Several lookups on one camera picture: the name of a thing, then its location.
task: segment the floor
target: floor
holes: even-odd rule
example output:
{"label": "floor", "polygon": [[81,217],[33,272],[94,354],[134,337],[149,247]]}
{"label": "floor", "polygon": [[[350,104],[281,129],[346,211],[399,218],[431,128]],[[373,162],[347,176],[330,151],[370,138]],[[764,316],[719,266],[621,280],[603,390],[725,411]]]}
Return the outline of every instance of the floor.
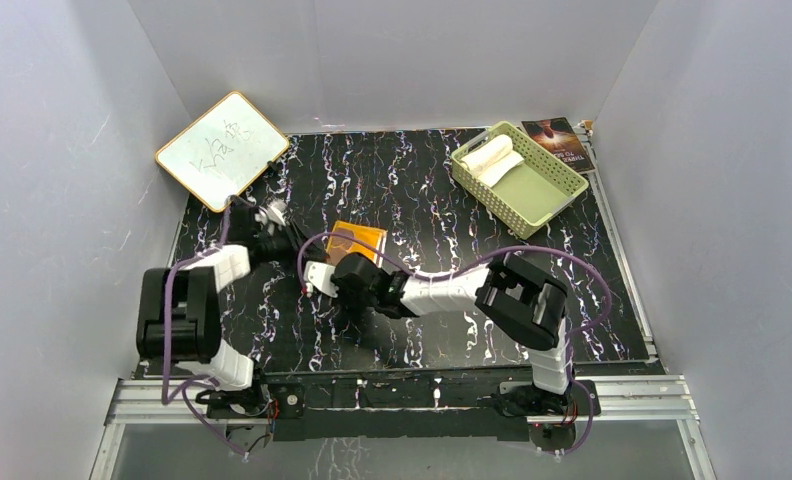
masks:
{"label": "floor", "polygon": [[[410,267],[448,271],[496,248],[522,243],[449,173],[449,153],[478,129],[291,137],[279,171],[245,193],[287,202],[308,232],[337,220],[389,232],[385,251]],[[175,259],[218,237],[220,216],[191,197]],[[575,361],[649,358],[594,192],[586,191],[529,244],[563,249],[593,264],[614,295],[610,321],[575,340]],[[595,318],[602,293],[568,261],[529,256],[570,287],[573,325]],[[479,312],[391,320],[347,318],[327,297],[301,296],[295,273],[265,264],[224,291],[225,338],[268,372],[447,368],[524,363],[524,350]]]}

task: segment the plastic basket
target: plastic basket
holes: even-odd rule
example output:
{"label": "plastic basket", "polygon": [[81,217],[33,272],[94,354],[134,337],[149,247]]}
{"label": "plastic basket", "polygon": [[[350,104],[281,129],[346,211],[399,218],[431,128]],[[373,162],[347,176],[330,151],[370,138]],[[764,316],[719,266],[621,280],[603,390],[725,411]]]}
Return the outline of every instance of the plastic basket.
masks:
{"label": "plastic basket", "polygon": [[[522,155],[525,162],[514,167],[493,188],[488,188],[461,160],[498,135],[511,137],[514,151]],[[583,176],[510,122],[497,123],[452,152],[452,170],[456,182],[522,239],[534,235],[588,186]]]}

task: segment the orange object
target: orange object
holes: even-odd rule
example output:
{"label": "orange object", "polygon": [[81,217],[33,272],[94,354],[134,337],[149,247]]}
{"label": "orange object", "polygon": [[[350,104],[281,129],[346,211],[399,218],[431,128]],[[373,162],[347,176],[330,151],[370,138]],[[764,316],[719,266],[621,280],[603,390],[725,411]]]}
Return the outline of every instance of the orange object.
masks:
{"label": "orange object", "polygon": [[[352,238],[357,238],[362,242],[374,246],[380,251],[383,251],[384,240],[387,238],[387,230],[374,227],[364,227],[341,220],[338,220],[337,223],[334,224],[334,228],[331,229],[331,231],[334,233],[342,233]],[[381,264],[381,259],[378,258],[378,255],[376,255],[372,250],[362,247],[350,240],[338,237],[328,237],[328,244],[325,247],[325,253],[328,254],[329,264],[337,265],[337,262],[339,262],[340,259],[354,252],[361,253],[363,256],[372,260],[376,265],[380,266]]]}

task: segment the white towel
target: white towel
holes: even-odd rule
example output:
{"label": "white towel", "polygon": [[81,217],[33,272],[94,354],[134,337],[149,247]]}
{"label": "white towel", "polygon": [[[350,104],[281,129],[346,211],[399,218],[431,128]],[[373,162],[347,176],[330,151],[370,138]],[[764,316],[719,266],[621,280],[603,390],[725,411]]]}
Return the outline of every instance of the white towel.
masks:
{"label": "white towel", "polygon": [[479,177],[487,168],[502,160],[513,150],[514,143],[511,141],[511,137],[499,135],[482,145],[481,148],[467,154],[461,162],[473,176]]}
{"label": "white towel", "polygon": [[502,180],[502,177],[504,177],[506,173],[510,172],[511,169],[517,165],[521,165],[523,161],[522,155],[517,152],[511,152],[505,155],[502,160],[487,167],[484,172],[479,175],[478,180],[488,187],[493,188],[494,185],[499,183],[499,180]]}

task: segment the book cover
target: book cover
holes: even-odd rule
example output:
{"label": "book cover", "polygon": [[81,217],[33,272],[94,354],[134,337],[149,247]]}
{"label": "book cover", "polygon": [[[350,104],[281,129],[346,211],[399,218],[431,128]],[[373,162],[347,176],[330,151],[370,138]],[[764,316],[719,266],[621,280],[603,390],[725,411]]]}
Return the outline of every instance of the book cover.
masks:
{"label": "book cover", "polygon": [[540,146],[579,173],[595,169],[573,127],[566,118],[552,118],[537,122],[523,122],[526,133]]}

